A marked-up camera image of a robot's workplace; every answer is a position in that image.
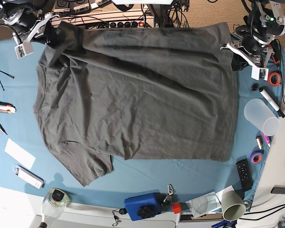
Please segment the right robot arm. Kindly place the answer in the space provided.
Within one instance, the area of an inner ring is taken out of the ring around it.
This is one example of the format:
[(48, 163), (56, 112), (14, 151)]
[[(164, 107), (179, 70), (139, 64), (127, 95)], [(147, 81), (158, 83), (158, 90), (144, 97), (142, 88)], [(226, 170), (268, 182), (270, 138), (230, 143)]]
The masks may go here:
[(51, 24), (54, 3), (54, 0), (0, 0), (0, 26), (12, 31), (18, 45), (36, 30), (30, 41), (53, 47), (59, 43)]

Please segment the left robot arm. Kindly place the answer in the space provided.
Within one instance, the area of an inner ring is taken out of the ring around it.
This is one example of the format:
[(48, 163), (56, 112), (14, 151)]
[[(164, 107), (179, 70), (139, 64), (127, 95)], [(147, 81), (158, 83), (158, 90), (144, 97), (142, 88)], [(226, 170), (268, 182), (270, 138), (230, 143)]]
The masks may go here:
[(251, 57), (260, 67), (266, 66), (263, 54), (272, 48), (271, 58), (274, 63), (281, 61), (281, 50), (276, 36), (285, 34), (285, 15), (281, 1), (251, 0), (251, 7), (243, 0), (247, 11), (243, 18), (245, 24), (237, 26), (234, 31), (242, 37), (238, 47)]

